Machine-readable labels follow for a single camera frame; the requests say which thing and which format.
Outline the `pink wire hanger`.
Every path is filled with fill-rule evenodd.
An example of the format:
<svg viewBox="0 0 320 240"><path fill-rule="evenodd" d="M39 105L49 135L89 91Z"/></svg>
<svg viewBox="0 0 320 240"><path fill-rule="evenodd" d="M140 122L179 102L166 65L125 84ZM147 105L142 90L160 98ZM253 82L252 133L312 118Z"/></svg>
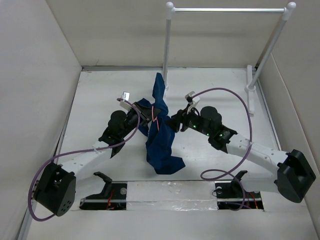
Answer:
<svg viewBox="0 0 320 240"><path fill-rule="evenodd" d="M159 125L158 117L155 115L154 106L151 107L151 119L152 119L153 123L156 123L156 129L157 129L157 131L159 131L160 130L160 125Z"/></svg>

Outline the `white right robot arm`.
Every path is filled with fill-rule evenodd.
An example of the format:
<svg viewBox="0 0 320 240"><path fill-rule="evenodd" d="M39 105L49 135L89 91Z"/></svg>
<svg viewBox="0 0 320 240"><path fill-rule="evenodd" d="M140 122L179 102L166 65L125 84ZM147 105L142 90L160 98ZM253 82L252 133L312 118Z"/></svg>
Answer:
<svg viewBox="0 0 320 240"><path fill-rule="evenodd" d="M274 192L285 199L300 203L316 180L316 175L301 151L280 151L251 142L235 130L222 124L216 108L205 106L200 113L180 109L166 125L174 132L192 129L208 137L209 144L226 154L244 157L266 169L267 174L246 172L242 179L232 182L231 191L237 197L247 192Z"/></svg>

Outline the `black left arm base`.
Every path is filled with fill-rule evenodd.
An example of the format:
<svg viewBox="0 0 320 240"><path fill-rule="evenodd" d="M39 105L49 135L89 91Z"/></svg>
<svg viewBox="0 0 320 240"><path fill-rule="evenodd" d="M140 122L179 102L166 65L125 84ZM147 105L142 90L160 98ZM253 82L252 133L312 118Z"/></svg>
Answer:
<svg viewBox="0 0 320 240"><path fill-rule="evenodd" d="M79 208L88 211L123 211L127 209L128 183L126 181L113 181L100 171L93 173L102 179L103 188L97 193L81 198Z"/></svg>

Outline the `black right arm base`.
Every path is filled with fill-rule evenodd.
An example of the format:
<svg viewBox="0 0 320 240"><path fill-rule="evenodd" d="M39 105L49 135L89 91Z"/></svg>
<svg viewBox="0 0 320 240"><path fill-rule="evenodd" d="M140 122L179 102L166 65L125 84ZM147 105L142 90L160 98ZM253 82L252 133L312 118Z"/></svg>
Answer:
<svg viewBox="0 0 320 240"><path fill-rule="evenodd" d="M261 193L242 188L241 179L246 173L246 170L241 170L236 175L230 173L229 179L214 182L211 195L217 200L218 210L264 210Z"/></svg>

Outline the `blue t shirt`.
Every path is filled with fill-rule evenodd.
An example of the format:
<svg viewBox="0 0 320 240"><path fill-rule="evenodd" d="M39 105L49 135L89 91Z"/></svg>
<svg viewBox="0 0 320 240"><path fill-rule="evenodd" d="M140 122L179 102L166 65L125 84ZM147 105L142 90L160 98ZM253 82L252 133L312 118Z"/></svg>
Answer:
<svg viewBox="0 0 320 240"><path fill-rule="evenodd" d="M157 115L159 122L159 131L157 124L151 121L150 126L140 126L140 132L147 137L146 146L146 161L154 168L158 175L172 175L186 165L181 157L172 155L172 145L175 139L175 132L171 130L165 121L169 120L169 109L164 100L165 81L161 73L157 73L152 90L154 103L150 103L147 99L142 98L138 101L139 104L145 107L160 109L161 113Z"/></svg>

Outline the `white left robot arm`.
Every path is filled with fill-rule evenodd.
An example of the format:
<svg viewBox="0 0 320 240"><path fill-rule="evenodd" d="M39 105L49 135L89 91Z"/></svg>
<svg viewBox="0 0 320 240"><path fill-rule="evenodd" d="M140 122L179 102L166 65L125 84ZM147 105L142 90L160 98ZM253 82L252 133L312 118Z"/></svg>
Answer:
<svg viewBox="0 0 320 240"><path fill-rule="evenodd" d="M95 184L94 192L100 198L107 198L112 191L112 180L101 172L93 171L103 161L102 154L110 152L113 158L139 127L146 127L160 113L159 108L143 106L138 102L130 103L127 112L116 110L111 114L107 128L92 148L75 151L78 156L61 165L54 162L55 157L50 158L31 181L27 205L32 218L41 221L35 216L33 201L45 207L53 216L63 216L75 201L77 181L91 175L103 179Z"/></svg>

